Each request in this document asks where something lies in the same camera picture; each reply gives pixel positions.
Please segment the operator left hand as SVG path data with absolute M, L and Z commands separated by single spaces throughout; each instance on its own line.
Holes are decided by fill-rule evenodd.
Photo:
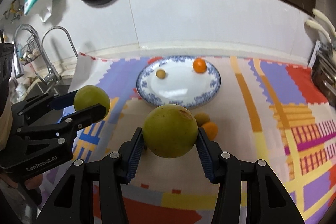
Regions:
M 43 175 L 39 174 L 24 182 L 27 190 L 39 188 L 43 182 Z M 19 191 L 19 183 L 13 181 L 7 174 L 1 173 L 1 192 L 5 196 L 6 201 L 13 204 L 24 203 L 26 198 Z

